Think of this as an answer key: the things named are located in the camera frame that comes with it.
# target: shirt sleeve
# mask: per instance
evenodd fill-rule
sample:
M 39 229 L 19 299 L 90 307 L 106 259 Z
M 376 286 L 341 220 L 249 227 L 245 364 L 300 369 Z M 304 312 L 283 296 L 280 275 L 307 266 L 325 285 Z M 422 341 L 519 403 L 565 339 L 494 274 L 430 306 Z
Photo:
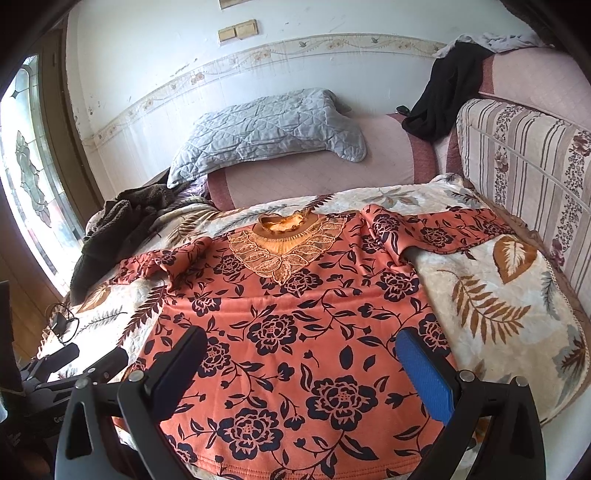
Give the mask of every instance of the shirt sleeve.
M 211 245 L 212 239 L 202 237 L 189 244 L 171 250 L 152 250 L 136 257 L 122 260 L 117 267 L 110 285 L 129 285 L 138 278 L 150 278 L 156 272 L 164 270 L 169 284 L 185 272 Z

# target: black cable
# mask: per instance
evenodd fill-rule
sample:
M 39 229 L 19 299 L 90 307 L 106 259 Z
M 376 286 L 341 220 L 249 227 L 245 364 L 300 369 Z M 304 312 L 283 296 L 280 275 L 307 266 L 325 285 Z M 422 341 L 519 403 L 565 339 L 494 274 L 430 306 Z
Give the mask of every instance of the black cable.
M 54 318 L 54 312 L 53 310 L 56 307 L 61 307 L 62 309 L 64 309 L 67 313 L 68 313 L 68 318 L 66 318 L 66 316 L 64 315 L 63 312 L 60 312 L 59 310 L 56 313 L 61 314 L 64 319 L 66 320 L 66 327 L 63 333 L 58 333 L 54 330 L 54 326 L 51 325 L 51 321 Z M 73 338 L 76 336 L 76 333 L 78 332 L 78 328 L 80 327 L 80 319 L 78 317 L 76 317 L 72 311 L 67 307 L 67 305 L 65 303 L 52 303 L 51 305 L 49 305 L 46 309 L 45 309 L 45 318 L 47 319 L 47 327 L 51 330 L 51 332 L 56 336 L 57 340 L 62 344 L 62 345 L 67 345 L 68 343 L 70 343 Z M 68 340 L 64 340 L 63 336 L 66 334 L 66 332 L 69 329 L 69 326 L 72 322 L 76 321 L 76 328 L 74 329 L 74 333 L 72 334 L 72 336 L 68 339 Z

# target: screw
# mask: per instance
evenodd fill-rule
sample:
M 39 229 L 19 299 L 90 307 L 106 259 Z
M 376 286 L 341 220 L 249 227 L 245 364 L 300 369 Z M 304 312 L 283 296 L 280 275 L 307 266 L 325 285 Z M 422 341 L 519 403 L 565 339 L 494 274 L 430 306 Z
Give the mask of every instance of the screw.
M 466 383 L 474 382 L 476 376 L 469 370 L 462 370 L 460 372 L 460 380 Z
M 76 383 L 74 384 L 74 386 L 76 388 L 78 388 L 79 390 L 81 390 L 82 388 L 87 387 L 90 384 L 90 380 L 88 380 L 87 377 L 82 377 L 79 378 L 78 380 L 76 380 Z
M 515 377 L 515 383 L 518 387 L 527 387 L 527 385 L 529 384 L 527 382 L 527 378 L 525 377 Z
M 144 377 L 144 372 L 142 372 L 141 370 L 134 370 L 129 374 L 129 377 L 127 377 L 127 380 L 129 380 L 130 382 L 139 382 L 140 380 L 142 380 Z

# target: light switch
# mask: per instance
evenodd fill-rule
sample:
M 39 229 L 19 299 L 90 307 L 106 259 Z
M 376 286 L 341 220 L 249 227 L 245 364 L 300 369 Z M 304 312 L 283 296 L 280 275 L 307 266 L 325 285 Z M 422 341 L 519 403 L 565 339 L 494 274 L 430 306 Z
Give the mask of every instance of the light switch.
M 217 32 L 217 36 L 219 37 L 221 43 L 226 40 L 230 40 L 231 38 L 236 38 L 236 30 L 234 30 L 234 27 L 224 28 Z
M 240 38 L 242 40 L 243 38 L 252 37 L 253 35 L 258 35 L 256 20 L 242 22 L 231 27 L 223 28 L 217 32 L 217 37 L 219 38 L 220 43 L 233 38 Z
M 256 25 L 256 20 L 249 20 L 248 22 L 239 23 L 238 25 L 234 25 L 234 30 L 236 30 L 236 36 L 240 39 L 252 37 L 253 35 L 258 35 L 258 27 Z

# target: striped fabric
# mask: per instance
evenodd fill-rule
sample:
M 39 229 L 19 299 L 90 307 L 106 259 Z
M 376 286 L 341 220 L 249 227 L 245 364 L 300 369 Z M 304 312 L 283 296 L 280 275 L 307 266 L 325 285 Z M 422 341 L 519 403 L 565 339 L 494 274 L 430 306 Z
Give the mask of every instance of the striped fabric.
M 540 234 L 591 314 L 591 133 L 520 105 L 468 101 L 457 117 L 464 175 Z

